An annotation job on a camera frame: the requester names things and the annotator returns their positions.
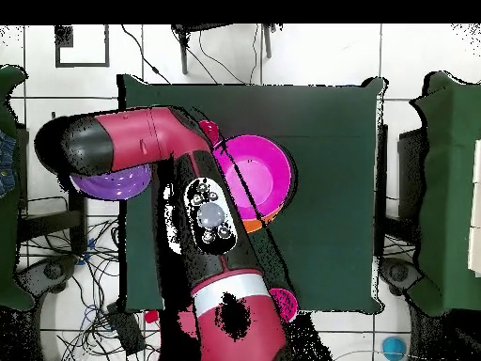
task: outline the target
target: white tile floor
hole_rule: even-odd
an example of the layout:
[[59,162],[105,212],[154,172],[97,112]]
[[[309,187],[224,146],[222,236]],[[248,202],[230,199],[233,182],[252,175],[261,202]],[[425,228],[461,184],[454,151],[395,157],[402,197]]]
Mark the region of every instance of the white tile floor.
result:
[[[189,74],[183,75],[178,42],[170,25],[126,25],[141,43],[145,57],[171,83],[204,84],[211,78],[188,54]],[[102,62],[104,41],[102,25],[75,25],[74,45],[61,50],[62,62]],[[202,35],[204,51],[222,61],[243,82],[249,82],[255,65],[253,44],[260,53],[260,29],[256,40],[255,24],[233,24],[213,29]],[[54,63],[53,26],[0,26],[0,65],[25,67],[28,79],[12,93],[10,106],[20,122],[26,123],[31,137],[52,117],[115,109],[116,74],[129,73],[149,83],[163,79],[142,61],[139,48],[120,25],[109,26],[110,68],[56,69]],[[431,71],[448,70],[467,82],[481,79],[481,50],[476,30],[467,25],[450,24],[285,24],[272,34],[272,58],[263,57],[264,84],[359,85],[365,79],[381,75],[389,81],[384,102],[384,122],[389,125],[387,195],[398,198],[398,161],[396,142],[400,133],[421,126],[421,119],[408,100],[421,95],[424,77]],[[190,41],[191,51],[204,63],[219,83],[237,83],[222,66],[200,51],[199,34]],[[260,67],[252,73],[252,81],[260,83]],[[39,163],[30,141],[28,160],[30,198],[66,196],[56,178]],[[32,205],[31,212],[61,211],[62,201],[43,201]],[[114,220],[118,206],[113,202],[89,200],[89,225]],[[388,213],[396,215],[397,203],[388,201]],[[107,234],[101,246],[113,248]],[[35,262],[45,251],[23,247],[22,266]],[[100,265],[100,259],[94,259]],[[107,272],[116,274],[110,263]],[[92,304],[92,277],[85,266],[77,266],[75,278],[83,288],[85,300]],[[107,301],[115,300],[118,284],[114,276],[105,275],[101,284]],[[379,351],[382,340],[400,335],[409,345],[410,317],[406,302],[391,295],[380,281],[379,298],[385,304],[381,314],[313,313],[315,326],[333,357],[352,351]],[[80,291],[74,281],[61,294],[49,295],[42,320],[42,343],[47,361],[59,361],[65,351],[56,336],[71,340],[85,316]],[[148,343],[160,346],[159,334],[151,336],[152,325],[142,329]],[[140,361],[156,361],[151,349],[139,353]],[[353,353],[338,361],[387,361],[382,354]]]

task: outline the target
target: black cable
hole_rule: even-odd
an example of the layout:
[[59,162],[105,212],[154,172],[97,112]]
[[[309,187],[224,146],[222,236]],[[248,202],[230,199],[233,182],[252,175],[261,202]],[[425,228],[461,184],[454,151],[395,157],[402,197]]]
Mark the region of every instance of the black cable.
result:
[[77,287],[79,287],[79,290],[80,290],[80,300],[81,300],[82,303],[84,304],[85,308],[90,308],[90,306],[85,303],[85,300],[84,300],[84,290],[82,289],[82,285],[80,285],[80,282],[77,281],[77,278],[75,278],[74,275],[73,275],[71,278],[73,279],[73,281],[75,281],[75,284],[77,284]]
[[145,61],[145,63],[150,66],[150,68],[152,69],[152,71],[153,71],[155,74],[158,74],[159,76],[161,76],[161,77],[164,79],[165,82],[167,82],[169,85],[171,85],[171,83],[165,78],[165,76],[163,76],[163,75],[159,72],[159,70],[158,70],[157,68],[155,68],[152,64],[150,64],[150,62],[148,62],[148,61],[146,60],[146,58],[144,57],[144,52],[142,51],[142,46],[141,46],[140,43],[139,43],[139,40],[137,40],[137,38],[136,38],[132,33],[128,32],[127,29],[125,29],[125,26],[124,26],[123,24],[121,25],[121,27],[122,27],[122,30],[123,30],[127,35],[129,35],[129,36],[133,39],[133,41],[135,41],[135,44],[137,44],[137,47],[138,47],[139,50],[140,50],[140,56],[142,56],[142,59]]
[[223,66],[224,69],[225,69],[226,71],[228,71],[228,72],[232,75],[232,77],[233,77],[234,79],[236,79],[237,81],[239,81],[239,82],[247,85],[247,83],[245,83],[245,82],[243,82],[241,79],[239,79],[239,78],[238,78],[234,73],[232,73],[232,72],[227,68],[227,66],[224,65],[221,61],[218,61],[217,59],[215,59],[215,58],[211,57],[210,55],[207,55],[207,54],[206,54],[206,52],[205,52],[204,49],[202,48],[202,42],[200,41],[201,38],[202,38],[202,31],[200,31],[200,34],[199,34],[199,46],[200,46],[200,51],[202,51],[202,53],[204,53],[204,55],[205,55],[207,58],[210,58],[212,61],[215,61],[215,62],[217,62],[219,65]]
[[150,352],[150,354],[147,356],[147,361],[149,360],[149,358],[150,358],[154,353],[158,353],[158,354],[161,353],[159,350],[154,349],[153,347],[152,347],[151,350],[152,350],[152,352]]
[[63,344],[64,344],[65,347],[66,347],[66,351],[69,351],[70,357],[73,359],[73,361],[76,361],[76,360],[75,360],[75,357],[73,357],[73,353],[72,353],[72,351],[71,351],[71,349],[70,349],[70,347],[69,347],[70,344],[69,344],[67,341],[65,341],[63,338],[61,338],[59,335],[57,335],[56,337],[58,337],[58,338],[63,342]]
[[65,202],[65,209],[69,209],[69,203],[63,196],[46,196],[44,198],[36,198],[36,199],[28,199],[27,202],[36,202],[38,200],[45,200],[45,199],[63,199]]
[[414,251],[414,249],[403,250],[401,252],[389,252],[389,253],[384,253],[383,255],[386,257],[386,256],[392,256],[392,255],[402,255],[403,253],[405,253],[406,255],[411,256],[409,255],[409,252],[412,252],[412,251]]
[[[176,36],[176,33],[174,32],[174,28],[173,28],[172,26],[170,27],[170,30],[172,31],[172,35],[174,35],[174,38],[176,38],[176,41],[178,41],[178,44],[181,45],[180,40],[179,40],[178,37]],[[215,82],[215,84],[218,85],[219,83],[218,83],[218,82],[214,79],[214,77],[210,74],[209,70],[205,67],[205,65],[204,65],[202,62],[200,62],[200,59],[197,58],[197,57],[195,56],[195,54],[194,54],[191,50],[189,50],[189,45],[188,45],[188,43],[185,43],[185,48],[186,48],[186,50],[187,50],[189,53],[191,53],[191,55],[198,61],[198,63],[199,63],[200,65],[202,65],[202,68],[204,68],[204,69],[206,70],[206,72],[207,72],[208,75],[212,78],[212,80]]]
[[254,69],[256,68],[257,66],[257,51],[256,51],[256,39],[257,39],[257,31],[259,30],[259,24],[257,24],[257,28],[256,28],[256,34],[254,35],[254,42],[252,43],[252,48],[254,49],[254,54],[256,55],[256,63],[254,65],[254,67],[252,68],[252,71],[251,71],[251,79],[249,80],[249,84],[251,85],[252,84],[252,74],[254,73]]
[[105,349],[103,348],[103,346],[101,345],[101,343],[97,340],[97,338],[95,337],[95,335],[93,335],[92,337],[93,337],[94,340],[97,342],[97,344],[101,347],[101,350],[103,351],[103,353],[104,353],[105,356],[107,357],[107,361],[110,361],[110,357],[109,357],[108,352],[105,351]]

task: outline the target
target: pink bowl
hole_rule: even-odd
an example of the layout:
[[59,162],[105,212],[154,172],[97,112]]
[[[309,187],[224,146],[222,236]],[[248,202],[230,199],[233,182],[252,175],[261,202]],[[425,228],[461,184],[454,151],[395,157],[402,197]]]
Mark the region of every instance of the pink bowl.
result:
[[271,140],[259,135],[239,135],[218,143],[213,154],[224,172],[242,220],[256,219],[256,211],[242,187],[232,160],[239,168],[262,216],[276,212],[286,200],[291,180],[290,165],[284,152]]

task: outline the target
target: green table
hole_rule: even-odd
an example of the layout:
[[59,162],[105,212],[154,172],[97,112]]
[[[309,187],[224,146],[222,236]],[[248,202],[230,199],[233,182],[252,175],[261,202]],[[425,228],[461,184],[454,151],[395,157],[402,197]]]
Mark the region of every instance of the green table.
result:
[[[295,161],[298,189],[270,225],[299,305],[375,313],[371,297],[374,163],[380,78],[363,86],[146,85],[124,75],[126,106],[175,105],[222,134],[268,136]],[[151,192],[127,202],[128,308],[161,308]],[[287,287],[267,232],[249,234],[269,286]]]
[[426,192],[419,215],[417,259],[427,276],[410,296],[430,316],[452,308],[481,310],[481,278],[468,269],[475,141],[481,139],[481,86],[445,72],[427,79],[412,102],[427,128]]
[[[8,97],[15,86],[25,80],[20,68],[0,67],[0,130],[17,139],[13,152],[13,168],[19,170],[18,136],[15,118]],[[17,224],[19,217],[20,187],[18,179],[13,191],[0,199],[0,306],[17,310],[31,309],[35,300],[16,283],[14,272],[18,261]]]

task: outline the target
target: tile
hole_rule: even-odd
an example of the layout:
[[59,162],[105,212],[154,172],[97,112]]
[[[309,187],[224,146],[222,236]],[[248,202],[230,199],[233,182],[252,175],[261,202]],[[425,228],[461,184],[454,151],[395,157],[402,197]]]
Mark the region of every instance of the tile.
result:
[[72,29],[73,46],[60,48],[61,63],[101,64],[107,61],[104,25],[75,24]]
[[471,211],[471,225],[481,228],[481,183],[473,184],[473,206]]
[[[23,67],[23,26],[0,25],[0,66]],[[23,96],[23,84],[16,86],[11,95]]]
[[158,361],[161,349],[161,332],[160,331],[146,331],[144,333],[146,340],[146,361]]
[[[420,128],[422,122],[414,107],[407,101],[384,102],[382,119],[383,123],[388,126],[386,195],[398,199],[399,156],[397,142],[399,141],[399,135]],[[397,200],[387,200],[386,213],[397,216],[397,206]]]
[[285,24],[263,57],[265,85],[360,85],[379,75],[380,24]]
[[[406,343],[406,354],[410,352],[411,346],[411,334],[379,334],[376,333],[374,336],[374,350],[376,352],[382,352],[382,342],[387,339],[388,337],[400,337]],[[374,361],[389,361],[383,353],[374,353]],[[399,361],[409,361],[408,356],[404,356]]]
[[90,198],[86,201],[86,213],[88,215],[117,216],[119,209],[118,201]]
[[[141,25],[125,25],[125,28],[140,41]],[[98,25],[74,25],[73,48],[61,49],[61,56],[68,56],[70,60],[98,62],[104,49],[104,43],[99,39],[99,30]],[[137,76],[142,73],[139,48],[117,24],[109,25],[109,68],[56,68],[52,25],[27,26],[25,47],[25,68],[29,74],[26,83],[28,97],[116,97],[118,73]]]
[[25,124],[24,100],[10,99],[8,105],[10,111],[13,111],[13,116],[16,118],[16,121]]
[[[249,83],[251,72],[256,64],[253,49],[256,24],[232,24],[202,32],[202,53],[199,45],[199,32],[193,32],[189,39],[189,50],[198,58],[187,52],[187,75],[182,73],[180,61],[180,45],[177,36],[172,34],[170,25],[144,25],[144,56],[146,60],[159,70],[170,83],[177,84],[214,84],[212,78],[199,63],[202,62],[218,83],[235,83],[233,77],[222,65],[244,83]],[[254,69],[252,82],[259,84],[260,65],[260,26],[256,35],[257,66]],[[149,83],[165,83],[145,63],[144,80]]]
[[[60,361],[66,351],[65,345],[57,337],[57,331],[40,331],[40,343],[43,351],[43,361]],[[64,333],[64,339],[73,340],[75,333]]]
[[481,80],[479,27],[467,24],[383,24],[381,73],[389,80],[386,98],[421,96],[424,78],[449,71],[458,79]]
[[[26,127],[30,133],[28,144],[28,197],[29,199],[46,196],[64,196],[65,192],[58,183],[56,175],[49,172],[40,163],[35,153],[34,140],[39,129],[52,118],[52,112],[57,117],[114,110],[117,108],[116,100],[90,100],[90,99],[27,99],[26,100]],[[45,203],[44,213],[58,212],[61,204],[56,201]]]
[[329,348],[333,361],[372,361],[372,335],[319,333],[320,340]]
[[374,316],[376,331],[410,332],[411,314],[404,296],[394,296],[389,292],[388,284],[380,279],[378,297],[384,309]]
[[372,315],[350,311],[313,311],[316,331],[372,331]]

